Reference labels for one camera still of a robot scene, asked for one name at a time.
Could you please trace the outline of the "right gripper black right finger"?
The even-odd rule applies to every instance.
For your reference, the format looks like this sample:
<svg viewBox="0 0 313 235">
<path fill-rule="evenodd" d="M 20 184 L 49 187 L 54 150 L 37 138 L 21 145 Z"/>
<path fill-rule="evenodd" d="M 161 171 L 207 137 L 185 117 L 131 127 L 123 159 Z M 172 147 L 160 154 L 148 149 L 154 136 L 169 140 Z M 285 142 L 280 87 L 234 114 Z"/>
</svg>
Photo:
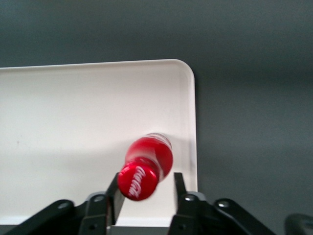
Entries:
<svg viewBox="0 0 313 235">
<path fill-rule="evenodd" d="M 209 204 L 200 192 L 187 191 L 183 174 L 174 173 L 177 210 L 170 235 L 272 235 L 274 232 L 231 199 Z"/>
</svg>

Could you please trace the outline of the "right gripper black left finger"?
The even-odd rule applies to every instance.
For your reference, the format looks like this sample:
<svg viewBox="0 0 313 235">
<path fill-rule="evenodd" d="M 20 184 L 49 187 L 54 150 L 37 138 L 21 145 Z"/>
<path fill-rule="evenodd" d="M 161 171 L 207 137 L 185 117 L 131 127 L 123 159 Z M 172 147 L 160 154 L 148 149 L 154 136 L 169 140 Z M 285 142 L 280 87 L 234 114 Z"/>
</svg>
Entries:
<svg viewBox="0 0 313 235">
<path fill-rule="evenodd" d="M 106 235 L 117 223 L 125 196 L 120 192 L 115 175 L 105 192 L 88 196 L 75 206 L 70 200 L 53 202 L 21 224 L 7 231 L 7 235 Z"/>
</svg>

